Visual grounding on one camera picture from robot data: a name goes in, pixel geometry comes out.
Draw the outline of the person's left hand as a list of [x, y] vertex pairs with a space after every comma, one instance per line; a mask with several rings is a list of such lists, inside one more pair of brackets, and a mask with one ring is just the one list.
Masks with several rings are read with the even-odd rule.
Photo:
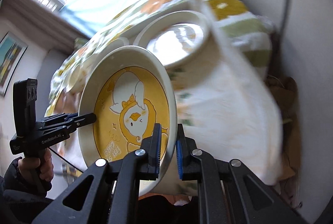
[[39, 170], [40, 178], [51, 182], [54, 178], [54, 165], [52, 163], [51, 151], [46, 149], [41, 161], [39, 158], [25, 157], [18, 160], [18, 169], [22, 177], [30, 182], [33, 182], [32, 172]]

